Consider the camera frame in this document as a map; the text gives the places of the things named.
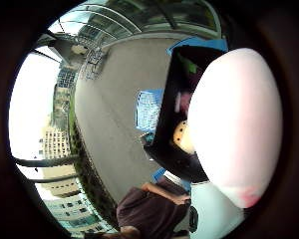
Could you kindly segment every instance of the white balloon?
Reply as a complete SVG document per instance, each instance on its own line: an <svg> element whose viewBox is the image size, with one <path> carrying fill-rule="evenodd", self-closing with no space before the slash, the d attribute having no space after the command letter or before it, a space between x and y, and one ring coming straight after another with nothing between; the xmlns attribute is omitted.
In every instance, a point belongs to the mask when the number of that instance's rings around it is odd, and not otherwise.
<svg viewBox="0 0 299 239"><path fill-rule="evenodd" d="M239 49L213 61L193 93L187 121L210 181L236 206L254 205L274 172L282 136L280 98L264 59Z"/></svg>

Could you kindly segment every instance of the person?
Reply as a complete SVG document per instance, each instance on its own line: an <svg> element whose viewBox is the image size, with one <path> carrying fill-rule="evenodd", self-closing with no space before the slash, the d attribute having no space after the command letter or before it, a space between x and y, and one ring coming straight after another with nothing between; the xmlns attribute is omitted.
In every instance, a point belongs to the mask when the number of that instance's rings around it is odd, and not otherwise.
<svg viewBox="0 0 299 239"><path fill-rule="evenodd" d="M132 187L118 204L118 233L86 235L100 239L170 239L174 227L185 217L190 196L181 180L166 172L157 183Z"/></svg>

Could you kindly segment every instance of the tall building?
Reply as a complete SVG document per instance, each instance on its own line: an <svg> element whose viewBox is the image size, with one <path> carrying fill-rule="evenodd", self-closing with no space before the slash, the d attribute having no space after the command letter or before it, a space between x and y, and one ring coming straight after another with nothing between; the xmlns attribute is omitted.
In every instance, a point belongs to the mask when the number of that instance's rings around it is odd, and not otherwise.
<svg viewBox="0 0 299 239"><path fill-rule="evenodd" d="M68 133L47 125L42 129L39 153L44 159L60 158L71 154Z"/></svg>
<svg viewBox="0 0 299 239"><path fill-rule="evenodd" d="M44 202L73 238L83 238L85 232L117 231L93 208L84 193Z"/></svg>
<svg viewBox="0 0 299 239"><path fill-rule="evenodd" d="M70 89L76 78L77 71L70 67L63 67L58 75L57 86Z"/></svg>

